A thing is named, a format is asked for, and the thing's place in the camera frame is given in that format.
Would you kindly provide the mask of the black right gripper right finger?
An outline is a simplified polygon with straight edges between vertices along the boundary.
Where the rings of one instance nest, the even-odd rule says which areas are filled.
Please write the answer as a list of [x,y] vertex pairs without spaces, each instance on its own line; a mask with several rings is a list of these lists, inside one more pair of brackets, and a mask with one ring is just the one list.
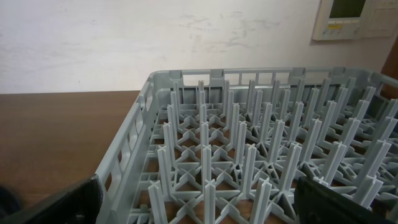
[[303,224],[393,224],[308,177],[299,178],[294,204]]

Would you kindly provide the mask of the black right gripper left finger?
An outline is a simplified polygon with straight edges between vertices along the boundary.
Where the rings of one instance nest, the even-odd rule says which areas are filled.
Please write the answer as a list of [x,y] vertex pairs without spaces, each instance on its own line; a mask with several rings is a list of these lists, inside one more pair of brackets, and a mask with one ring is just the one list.
[[1,223],[95,223],[103,202],[98,175],[85,178],[52,194],[32,207],[23,208],[20,198],[1,186]]

